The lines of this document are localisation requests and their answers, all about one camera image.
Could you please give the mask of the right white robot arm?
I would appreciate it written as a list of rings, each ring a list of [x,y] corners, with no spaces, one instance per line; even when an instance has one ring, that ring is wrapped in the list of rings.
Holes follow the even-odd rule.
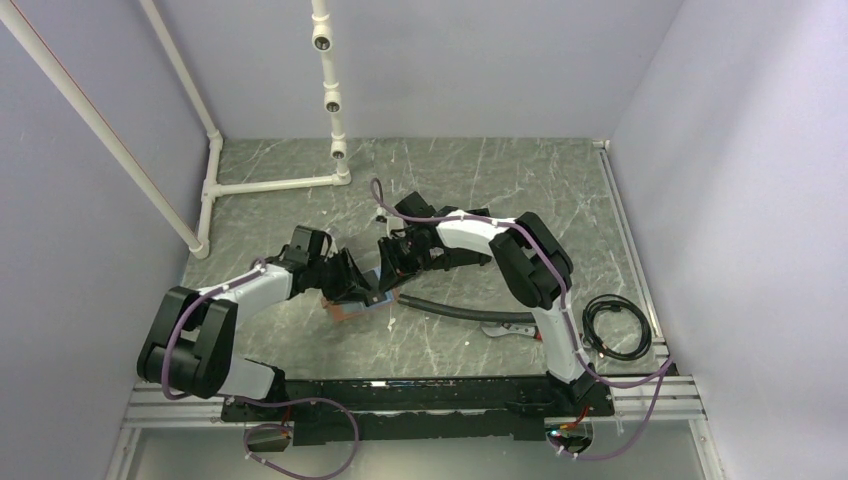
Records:
[[[599,380],[577,334],[571,308],[573,264],[536,214],[499,219],[454,210],[442,217],[407,216],[404,223],[400,232],[377,242],[380,290],[433,269],[435,249],[491,258],[539,330],[555,409],[564,415],[613,415],[610,389]]]

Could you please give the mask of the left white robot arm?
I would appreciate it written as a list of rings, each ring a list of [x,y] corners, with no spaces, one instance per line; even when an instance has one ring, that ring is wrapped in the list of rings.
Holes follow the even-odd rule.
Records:
[[[239,326],[308,290],[329,303],[364,303],[373,282],[349,250],[322,230],[298,226],[279,254],[253,262],[244,274],[211,287],[168,290],[137,358],[138,376],[159,384],[169,400],[190,396],[248,398],[264,420],[287,406],[282,370],[234,352]]]

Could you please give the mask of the brown leather card holder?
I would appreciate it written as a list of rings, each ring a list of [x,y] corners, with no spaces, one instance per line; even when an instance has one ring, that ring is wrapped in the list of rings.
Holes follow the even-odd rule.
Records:
[[[377,285],[379,278],[380,268],[375,267],[370,269],[363,274],[365,275],[368,283],[372,287],[372,295],[373,295],[373,303],[370,306],[366,306],[362,303],[358,302],[335,302],[334,301],[334,273],[324,273],[321,277],[321,302],[323,309],[330,315],[333,321],[335,322],[344,322],[346,320],[363,316],[372,311],[376,311],[383,307],[388,307],[396,302],[396,300],[388,305],[377,306]]]

